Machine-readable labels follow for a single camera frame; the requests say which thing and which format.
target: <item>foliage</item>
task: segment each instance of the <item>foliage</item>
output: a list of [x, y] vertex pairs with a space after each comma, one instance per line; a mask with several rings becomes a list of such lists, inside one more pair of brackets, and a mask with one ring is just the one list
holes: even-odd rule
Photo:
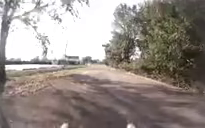
[[82, 58], [82, 63], [83, 64], [88, 64], [88, 63], [92, 63], [92, 57], [91, 56], [86, 56]]
[[[195, 68], [203, 45], [194, 19], [183, 13], [179, 1], [119, 5], [114, 13], [113, 37], [105, 47], [106, 61], [115, 67], [144, 70], [190, 84], [189, 72]], [[141, 52], [139, 66], [130, 59], [136, 48]]]

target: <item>dirt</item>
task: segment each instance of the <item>dirt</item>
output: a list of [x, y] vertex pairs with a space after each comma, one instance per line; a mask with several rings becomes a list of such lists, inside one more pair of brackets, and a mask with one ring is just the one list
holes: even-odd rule
[[25, 86], [11, 81], [2, 104], [12, 128], [205, 128], [205, 97], [105, 66], [58, 76], [26, 95], [10, 95]]

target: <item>tree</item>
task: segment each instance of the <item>tree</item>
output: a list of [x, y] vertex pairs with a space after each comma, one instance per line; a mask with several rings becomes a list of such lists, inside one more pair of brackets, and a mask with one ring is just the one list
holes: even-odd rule
[[114, 12], [114, 31], [110, 44], [105, 47], [107, 61], [113, 66], [121, 62], [130, 62], [135, 52], [137, 41], [137, 26], [135, 26], [135, 15], [137, 7], [129, 7], [120, 4]]
[[[36, 23], [38, 20], [33, 20], [31, 14], [38, 15], [39, 13], [47, 12], [52, 19], [62, 22], [60, 15], [65, 11], [70, 12], [76, 16], [76, 11], [73, 8], [73, 2], [75, 0], [4, 0], [1, 32], [0, 32], [0, 89], [4, 90], [6, 82], [6, 71], [5, 71], [5, 58], [6, 58], [6, 40], [9, 35], [11, 23], [14, 20], [20, 20], [28, 26], [31, 26], [37, 33], [37, 38], [41, 40], [44, 51], [47, 53], [47, 44], [49, 43], [47, 36], [37, 32]], [[80, 3], [88, 4], [88, 0], [78, 0]], [[21, 11], [21, 8], [26, 4], [32, 4], [33, 8], [24, 11], [22, 14], [17, 14]]]
[[82, 63], [83, 63], [83, 64], [92, 63], [92, 57], [91, 57], [91, 56], [83, 57], [83, 58], [82, 58]]

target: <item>roadside vegetation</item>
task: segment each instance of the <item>roadside vegetation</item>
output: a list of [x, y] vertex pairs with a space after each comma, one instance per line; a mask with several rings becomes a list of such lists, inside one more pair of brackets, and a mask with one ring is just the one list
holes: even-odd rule
[[205, 93], [205, 1], [120, 4], [114, 17], [107, 65]]

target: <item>branch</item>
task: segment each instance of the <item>branch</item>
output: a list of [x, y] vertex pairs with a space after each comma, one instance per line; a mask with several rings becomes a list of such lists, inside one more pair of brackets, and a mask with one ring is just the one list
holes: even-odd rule
[[39, 11], [39, 10], [41, 10], [41, 9], [43, 9], [43, 8], [46, 8], [46, 7], [48, 7], [48, 4], [45, 4], [45, 5], [42, 5], [42, 6], [38, 6], [38, 5], [36, 4], [36, 6], [35, 6], [33, 9], [24, 12], [22, 15], [14, 16], [14, 17], [12, 18], [12, 20], [22, 18], [23, 16], [27, 16], [27, 15], [29, 15], [29, 14], [32, 13], [32, 12]]

